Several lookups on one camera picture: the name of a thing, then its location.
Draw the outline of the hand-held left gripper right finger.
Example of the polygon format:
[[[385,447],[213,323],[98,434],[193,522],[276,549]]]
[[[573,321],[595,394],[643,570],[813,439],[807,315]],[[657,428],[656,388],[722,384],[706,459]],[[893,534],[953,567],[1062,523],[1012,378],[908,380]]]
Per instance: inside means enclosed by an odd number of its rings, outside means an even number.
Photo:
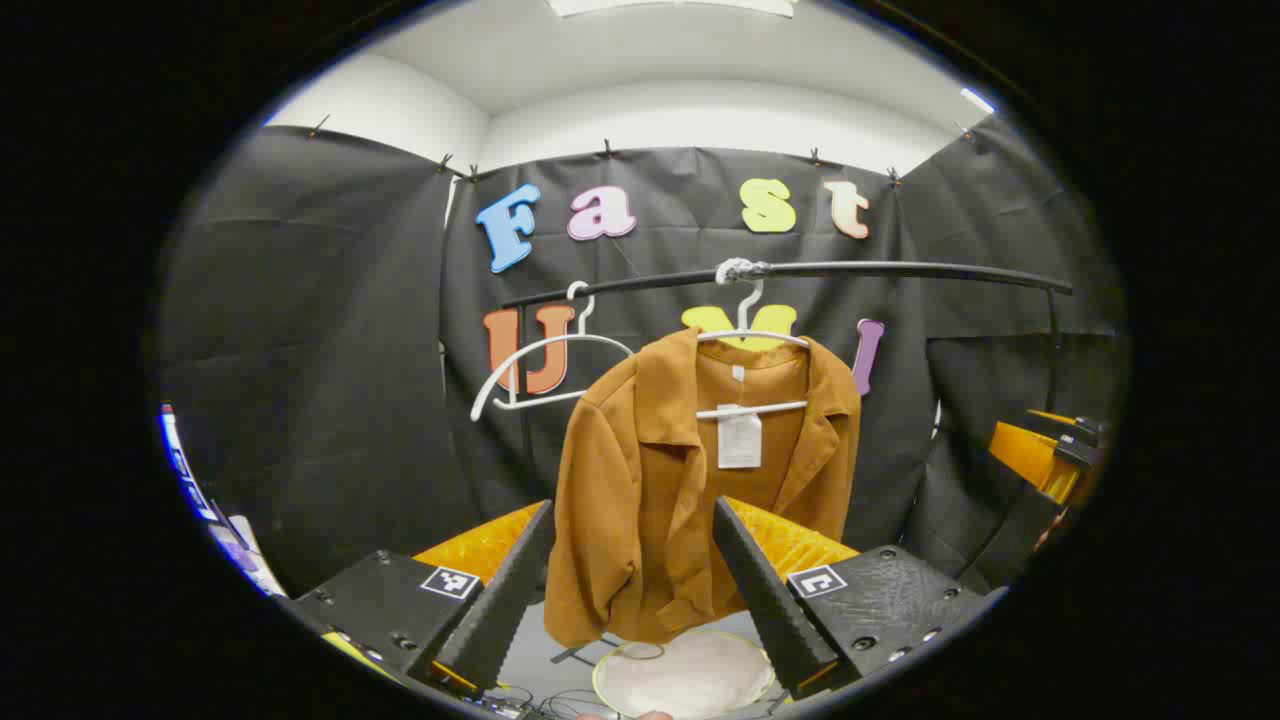
[[[905,548],[855,552],[730,497],[713,537],[795,700],[859,691],[966,634],[1006,594],[978,593]]]

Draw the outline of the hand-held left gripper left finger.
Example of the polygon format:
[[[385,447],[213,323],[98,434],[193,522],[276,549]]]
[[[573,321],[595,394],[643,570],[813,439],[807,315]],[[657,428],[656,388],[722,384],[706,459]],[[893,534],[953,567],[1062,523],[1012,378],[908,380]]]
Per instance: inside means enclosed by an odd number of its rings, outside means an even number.
[[[553,541],[541,501],[413,557],[379,550],[289,606],[374,667],[477,698],[498,684]]]

